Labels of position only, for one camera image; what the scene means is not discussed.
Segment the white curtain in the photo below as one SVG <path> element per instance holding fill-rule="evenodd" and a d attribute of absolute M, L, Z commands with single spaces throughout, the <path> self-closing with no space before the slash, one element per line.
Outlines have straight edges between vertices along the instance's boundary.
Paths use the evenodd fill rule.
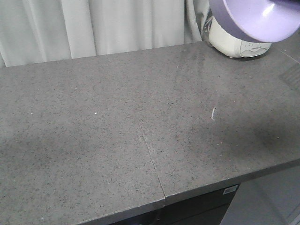
<path fill-rule="evenodd" d="M 0 0 L 0 67 L 200 40 L 193 0 Z"/>

